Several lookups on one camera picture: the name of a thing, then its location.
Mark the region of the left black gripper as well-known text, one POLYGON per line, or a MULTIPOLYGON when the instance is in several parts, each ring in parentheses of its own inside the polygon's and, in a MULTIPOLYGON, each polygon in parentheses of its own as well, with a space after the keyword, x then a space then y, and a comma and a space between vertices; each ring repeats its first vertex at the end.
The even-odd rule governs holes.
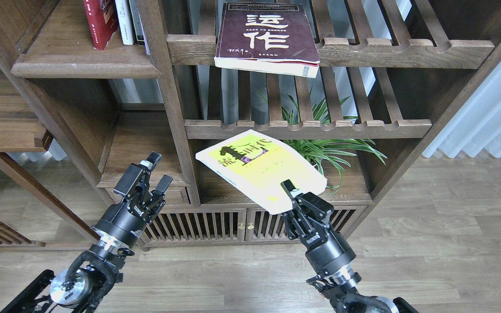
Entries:
POLYGON ((163 175, 155 190, 150 190, 151 172, 162 155, 153 151, 140 164, 130 164, 114 188, 123 199, 111 205, 92 228, 100 236, 97 246, 102 249, 133 248, 148 224, 165 205, 165 193, 173 182, 163 175))

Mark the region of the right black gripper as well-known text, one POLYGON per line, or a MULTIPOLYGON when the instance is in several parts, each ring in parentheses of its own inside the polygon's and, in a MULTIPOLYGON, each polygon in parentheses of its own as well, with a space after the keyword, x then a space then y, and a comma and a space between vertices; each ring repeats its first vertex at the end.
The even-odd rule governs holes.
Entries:
POLYGON ((356 254, 332 227, 330 218, 334 206, 312 192, 301 192, 290 180, 282 182, 281 187, 292 204, 291 210, 281 214, 287 236, 304 244, 305 256, 316 272, 316 279, 353 280, 356 273, 352 271, 351 262, 356 254))

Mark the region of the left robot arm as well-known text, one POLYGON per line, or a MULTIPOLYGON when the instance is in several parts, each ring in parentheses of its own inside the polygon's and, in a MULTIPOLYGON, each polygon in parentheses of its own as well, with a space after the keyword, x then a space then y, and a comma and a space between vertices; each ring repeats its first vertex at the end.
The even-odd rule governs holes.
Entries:
POLYGON ((150 188, 151 172, 162 156, 152 152, 139 164, 131 164, 114 188, 121 202, 109 206, 92 228, 99 242, 83 251, 55 275, 45 270, 3 309, 4 313, 45 313, 57 306, 74 313, 93 313, 116 283, 123 281, 120 269, 127 256, 157 218, 165 204, 165 193, 172 182, 162 176, 156 189, 150 188))

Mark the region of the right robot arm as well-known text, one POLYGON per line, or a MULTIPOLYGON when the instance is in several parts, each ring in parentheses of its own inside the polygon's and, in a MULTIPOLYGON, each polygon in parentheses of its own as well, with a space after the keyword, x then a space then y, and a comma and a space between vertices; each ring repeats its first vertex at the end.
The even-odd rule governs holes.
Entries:
POLYGON ((302 193, 290 180, 281 184, 292 202, 292 209, 282 213, 290 240, 299 239, 307 251, 306 258, 316 275, 307 280, 337 313, 415 313, 405 299, 364 296, 356 289, 361 280, 351 268, 356 257, 342 234, 330 222, 334 207, 308 192, 302 193))

